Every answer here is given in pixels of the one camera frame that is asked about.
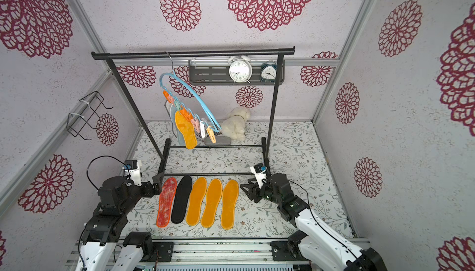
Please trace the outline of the light blue insole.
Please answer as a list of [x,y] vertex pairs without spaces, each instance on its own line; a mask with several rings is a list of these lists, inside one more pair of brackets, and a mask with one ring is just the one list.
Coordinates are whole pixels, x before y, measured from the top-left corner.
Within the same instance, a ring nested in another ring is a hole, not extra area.
[[169,117],[170,117],[170,120],[171,120],[171,123],[172,123],[172,131],[173,131],[173,134],[175,135],[175,137],[178,140],[178,144],[180,146],[185,146],[184,137],[183,137],[182,133],[178,130],[176,120],[175,120],[175,114],[176,114],[177,111],[178,111],[178,109],[175,106],[175,104],[171,104],[171,106],[169,107]]

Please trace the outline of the black insole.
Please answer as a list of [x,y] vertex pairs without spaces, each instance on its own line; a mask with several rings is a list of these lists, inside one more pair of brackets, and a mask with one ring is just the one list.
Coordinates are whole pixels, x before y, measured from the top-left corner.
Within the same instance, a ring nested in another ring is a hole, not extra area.
[[192,178],[189,175],[185,175],[181,178],[177,186],[171,212],[171,222],[173,224],[179,224],[185,218],[189,196],[192,191],[192,184]]

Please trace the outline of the orange insole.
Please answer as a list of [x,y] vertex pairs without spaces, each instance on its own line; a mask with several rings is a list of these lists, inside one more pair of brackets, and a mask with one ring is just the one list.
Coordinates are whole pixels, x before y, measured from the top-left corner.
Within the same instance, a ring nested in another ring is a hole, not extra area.
[[201,225],[204,228],[210,228],[215,221],[217,207],[221,200],[222,183],[219,179],[213,179],[207,189],[206,204],[203,216],[201,218]]
[[193,184],[189,197],[189,208],[186,215],[186,223],[195,226],[200,221],[201,206],[207,192],[207,180],[198,178]]
[[187,149],[191,150],[197,146],[197,138],[195,135],[195,129],[192,125],[189,115],[186,110],[179,110],[174,115],[175,123],[178,131],[183,136],[184,145]]
[[223,206],[221,212],[221,227],[224,230],[232,229],[235,221],[235,208],[239,197],[239,184],[229,180],[223,190]]

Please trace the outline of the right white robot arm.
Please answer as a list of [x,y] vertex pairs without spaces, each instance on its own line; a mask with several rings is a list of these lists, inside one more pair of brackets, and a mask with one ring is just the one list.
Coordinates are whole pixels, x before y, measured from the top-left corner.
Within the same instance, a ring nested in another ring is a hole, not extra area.
[[297,231],[288,238],[293,256],[301,256],[315,263],[323,271],[385,271],[381,255],[371,247],[363,249],[328,226],[291,186],[296,184],[283,173],[272,174],[262,182],[248,179],[240,185],[247,197],[258,203],[267,200],[278,205],[282,218]]

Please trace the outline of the red gel insole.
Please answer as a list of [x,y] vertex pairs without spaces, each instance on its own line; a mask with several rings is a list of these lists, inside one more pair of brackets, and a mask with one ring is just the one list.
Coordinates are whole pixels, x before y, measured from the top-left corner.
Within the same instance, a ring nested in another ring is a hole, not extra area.
[[176,178],[168,178],[163,185],[163,190],[160,194],[159,208],[157,212],[156,226],[158,226],[158,228],[167,227],[171,220],[171,208],[173,205],[177,187],[178,183]]

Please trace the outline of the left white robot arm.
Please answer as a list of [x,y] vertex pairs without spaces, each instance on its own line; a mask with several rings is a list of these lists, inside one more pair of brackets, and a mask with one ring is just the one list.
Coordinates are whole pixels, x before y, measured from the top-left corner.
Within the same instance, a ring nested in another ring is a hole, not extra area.
[[[79,243],[78,271],[104,271],[115,253],[127,215],[143,197],[159,195],[161,184],[135,184],[129,176],[114,176],[98,189],[100,202],[85,224]],[[114,271],[137,271],[140,262],[158,263],[162,255],[149,232],[132,231],[124,239]]]

